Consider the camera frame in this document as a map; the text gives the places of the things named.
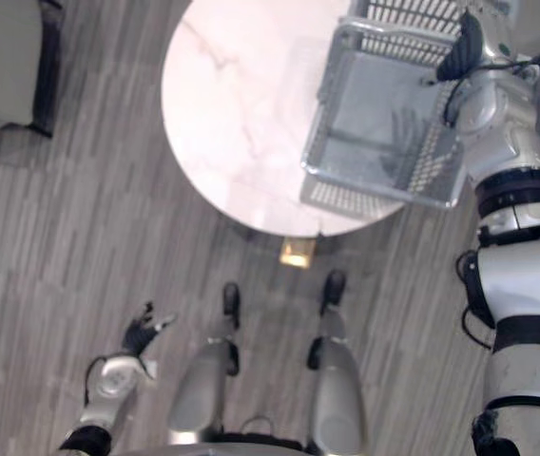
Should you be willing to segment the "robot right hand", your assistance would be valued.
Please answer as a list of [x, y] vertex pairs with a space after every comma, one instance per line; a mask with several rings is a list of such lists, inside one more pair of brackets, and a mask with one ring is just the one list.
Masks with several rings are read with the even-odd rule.
[[462, 79], [482, 59], [483, 32], [479, 20], [466, 10], [459, 23], [460, 35], [436, 69], [435, 77], [438, 82]]

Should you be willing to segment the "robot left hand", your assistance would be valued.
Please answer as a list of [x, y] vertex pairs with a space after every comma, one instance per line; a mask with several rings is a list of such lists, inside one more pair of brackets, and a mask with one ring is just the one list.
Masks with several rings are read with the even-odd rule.
[[140, 357], [149, 344], [166, 328], [177, 320], [171, 313], [165, 318], [154, 319], [154, 305], [151, 301], [144, 304], [143, 310], [134, 317], [125, 330], [122, 339], [123, 352]]

